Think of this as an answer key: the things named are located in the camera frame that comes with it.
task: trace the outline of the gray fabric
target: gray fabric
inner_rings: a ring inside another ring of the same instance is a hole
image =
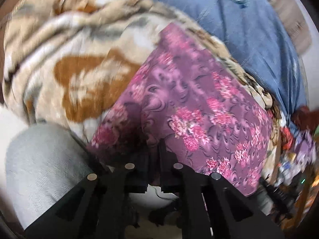
[[[7,150],[7,191],[26,229],[92,171],[69,131],[38,124],[19,134]]]

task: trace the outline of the blue bed sheet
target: blue bed sheet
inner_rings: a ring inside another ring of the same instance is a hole
[[[289,123],[306,105],[296,50],[267,0],[159,0],[195,19],[278,100]],[[292,131],[295,126],[289,123]]]

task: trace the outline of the white surface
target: white surface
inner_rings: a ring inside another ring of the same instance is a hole
[[[5,159],[10,141],[27,125],[0,104],[0,210],[7,221],[17,221],[12,203],[6,193]]]
[[[301,58],[308,82],[309,108],[314,110],[319,107],[319,32],[302,2],[300,0],[295,1],[308,24],[312,38],[311,46]]]

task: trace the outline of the folded purple cloth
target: folded purple cloth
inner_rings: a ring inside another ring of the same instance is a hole
[[[88,149],[102,161],[158,141],[196,172],[219,172],[245,196],[255,192],[271,122],[218,58],[177,25],[161,40],[106,115]]]

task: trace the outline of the beige blanket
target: beige blanket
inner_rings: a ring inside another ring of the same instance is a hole
[[[4,38],[6,106],[26,123],[55,122],[88,142],[171,22],[218,55],[263,108],[271,107],[271,96],[223,43],[152,0],[21,0]]]

